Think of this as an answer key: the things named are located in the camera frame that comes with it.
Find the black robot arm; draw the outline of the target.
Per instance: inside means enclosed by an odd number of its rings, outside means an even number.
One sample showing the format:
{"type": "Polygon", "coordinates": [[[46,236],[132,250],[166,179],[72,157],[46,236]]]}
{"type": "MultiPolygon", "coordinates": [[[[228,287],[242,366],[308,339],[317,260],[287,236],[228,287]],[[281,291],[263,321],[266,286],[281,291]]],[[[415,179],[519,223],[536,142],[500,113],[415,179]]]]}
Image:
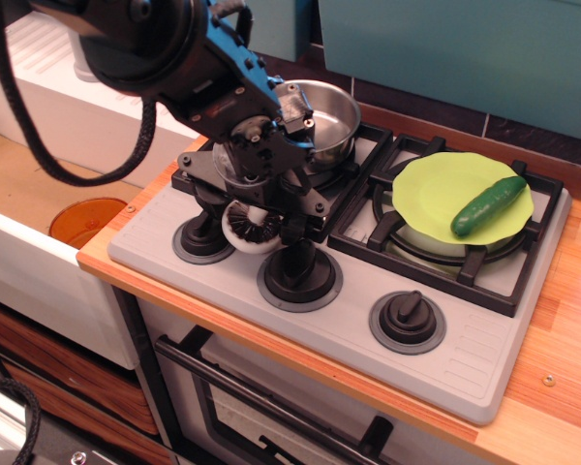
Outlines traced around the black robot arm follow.
{"type": "Polygon", "coordinates": [[[211,213],[240,201],[279,214],[291,244],[328,216],[313,187],[315,124],[296,84],[271,77],[248,49],[242,1],[38,1],[76,32],[95,78],[164,105],[215,149],[185,166],[188,190],[211,213]]]}

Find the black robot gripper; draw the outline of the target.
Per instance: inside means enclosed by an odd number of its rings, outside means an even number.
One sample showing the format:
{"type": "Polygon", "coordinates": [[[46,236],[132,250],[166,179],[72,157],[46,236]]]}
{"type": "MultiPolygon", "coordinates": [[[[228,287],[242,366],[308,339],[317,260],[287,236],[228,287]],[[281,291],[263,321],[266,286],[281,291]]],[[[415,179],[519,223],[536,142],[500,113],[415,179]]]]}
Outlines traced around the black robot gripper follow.
{"type": "Polygon", "coordinates": [[[197,182],[194,197],[202,208],[197,230],[220,229],[231,198],[285,214],[280,229],[283,245],[311,238],[309,216],[327,216],[327,199],[312,186],[303,168],[279,174],[240,174],[226,148],[218,143],[210,150],[183,152],[177,164],[197,182]]]}

